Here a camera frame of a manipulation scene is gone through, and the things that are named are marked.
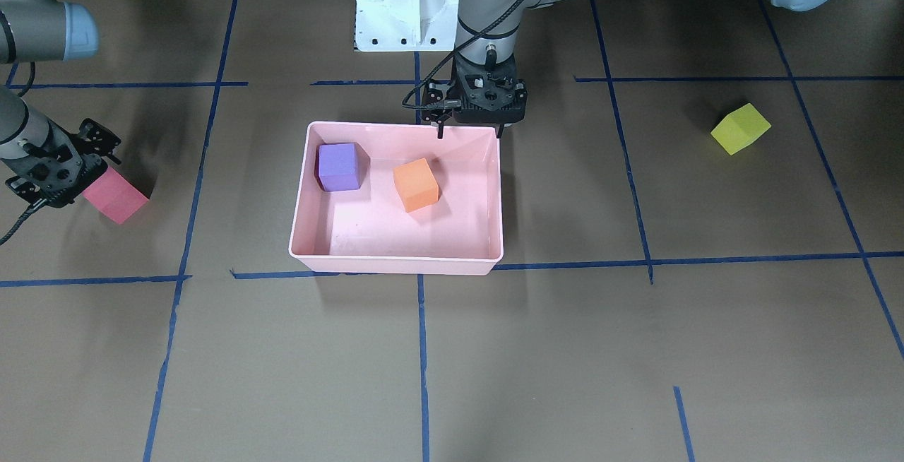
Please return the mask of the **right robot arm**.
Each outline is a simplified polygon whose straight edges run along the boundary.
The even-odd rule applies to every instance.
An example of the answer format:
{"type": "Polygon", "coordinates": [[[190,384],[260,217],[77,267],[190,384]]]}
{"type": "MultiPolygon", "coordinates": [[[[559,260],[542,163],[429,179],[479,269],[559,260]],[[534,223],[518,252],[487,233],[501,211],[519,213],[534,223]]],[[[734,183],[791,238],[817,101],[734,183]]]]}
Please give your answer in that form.
{"type": "MultiPolygon", "coordinates": [[[[1,0],[4,65],[88,59],[99,30],[87,8],[58,0],[1,0]]],[[[117,162],[121,140],[93,119],[66,131],[9,88],[1,93],[1,157],[12,170],[7,187],[28,204],[62,208],[117,162]]]]}

